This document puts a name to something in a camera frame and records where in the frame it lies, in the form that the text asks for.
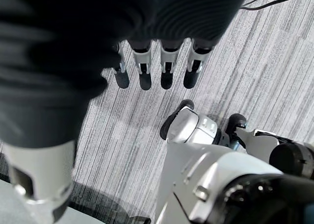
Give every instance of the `black fingertip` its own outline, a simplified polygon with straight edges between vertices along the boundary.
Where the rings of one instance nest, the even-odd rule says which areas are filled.
[[[173,74],[171,73],[161,73],[161,86],[163,89],[169,89],[172,86]]]
[[[128,88],[130,80],[127,71],[125,71],[124,73],[119,71],[116,74],[114,74],[114,76],[116,77],[117,84],[120,88],[123,89]]]
[[[149,90],[152,86],[151,74],[142,73],[139,75],[139,84],[145,91]]]
[[[183,85],[187,89],[191,89],[196,85],[197,78],[199,73],[196,73],[195,71],[189,72],[186,70]]]

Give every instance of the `metal joint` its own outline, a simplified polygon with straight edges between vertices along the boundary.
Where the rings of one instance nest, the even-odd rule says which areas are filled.
[[[192,44],[191,44],[191,47],[190,47],[190,51],[189,51],[189,57],[188,57],[188,62],[187,62],[187,70],[189,72],[192,72],[192,67],[193,67],[193,64],[194,64],[194,61],[200,61],[200,65],[196,71],[196,73],[199,73],[202,71],[203,69],[203,64],[204,62],[207,60],[209,53],[206,53],[206,54],[198,54],[195,52],[194,50],[194,39],[192,39]]]
[[[134,55],[136,67],[139,74],[140,75],[143,74],[141,70],[141,64],[146,64],[146,67],[147,67],[146,73],[150,74],[151,73],[151,61],[152,61],[151,48],[147,52],[144,52],[144,53],[135,52],[133,50],[133,55]]]
[[[161,71],[166,73],[166,62],[171,62],[171,70],[170,73],[172,74],[175,70],[175,65],[178,59],[180,49],[177,51],[165,51],[163,46],[160,48],[160,64],[161,64]]]

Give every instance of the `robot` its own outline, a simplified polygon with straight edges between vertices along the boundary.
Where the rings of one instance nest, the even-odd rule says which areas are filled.
[[[12,44],[0,56],[0,138],[10,181],[34,219],[55,223],[67,207],[80,127],[89,101],[107,85],[103,68],[112,68],[119,87],[129,85],[120,42],[130,43],[140,87],[149,90],[151,40],[158,39],[160,84],[169,89],[180,46],[191,38],[183,84],[193,88],[243,2],[0,1],[0,38]],[[248,223],[247,210],[262,223],[257,209],[270,216],[288,209],[294,220],[302,218],[291,208],[314,201],[311,145],[262,130],[248,132],[245,126],[245,118],[234,115],[222,131],[197,115],[191,101],[168,118],[161,129],[169,151],[158,224]],[[236,152],[240,146],[248,154]]]
[[[240,114],[222,131],[193,108],[182,101],[160,130],[168,151],[156,224],[313,222],[312,145],[247,131]]]

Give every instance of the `floor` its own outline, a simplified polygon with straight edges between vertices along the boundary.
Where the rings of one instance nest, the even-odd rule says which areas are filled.
[[[258,6],[272,0],[261,0]],[[241,10],[212,52],[198,84],[183,87],[188,40],[174,84],[160,86],[160,46],[153,43],[152,88],[143,91],[131,49],[123,44],[131,79],[90,103],[73,172],[72,206],[107,224],[154,219],[158,179],[166,155],[159,128],[183,99],[218,125],[235,112],[249,128],[314,143],[314,0],[293,0],[261,11]],[[4,158],[0,173],[6,174]]]

